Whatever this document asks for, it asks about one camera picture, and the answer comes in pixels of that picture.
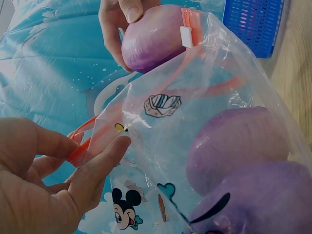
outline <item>wooden surface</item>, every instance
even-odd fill
[[[260,63],[312,148],[312,0],[285,0],[272,58]]]

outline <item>blue plastic basket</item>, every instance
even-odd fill
[[[257,58],[272,55],[284,0],[226,0],[223,23]]]

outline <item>plastic bag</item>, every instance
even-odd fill
[[[188,12],[199,45],[130,83],[71,162],[131,137],[110,175],[121,233],[311,232],[298,126],[248,47],[214,15]]]

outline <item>onion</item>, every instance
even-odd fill
[[[223,203],[221,211],[214,209],[209,217],[192,225],[196,233],[312,232],[312,178],[308,168],[299,163],[266,162],[235,171],[203,197],[191,220],[207,213],[228,194],[230,199]]]
[[[264,107],[217,114],[202,127],[191,146],[186,164],[188,182],[204,196],[238,167],[287,160],[283,129]]]
[[[146,10],[142,19],[131,23],[124,34],[121,51],[126,65],[147,73],[184,52],[180,26],[180,6],[161,5]]]

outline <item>blue plastic tablecloth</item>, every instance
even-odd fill
[[[165,0],[222,17],[217,5]],[[114,98],[139,74],[117,66],[103,44],[99,0],[15,0],[16,12],[0,43],[0,116],[30,118],[65,135]],[[45,179],[63,182],[74,170],[69,163]],[[110,234],[115,226],[111,187],[81,221],[77,233]]]

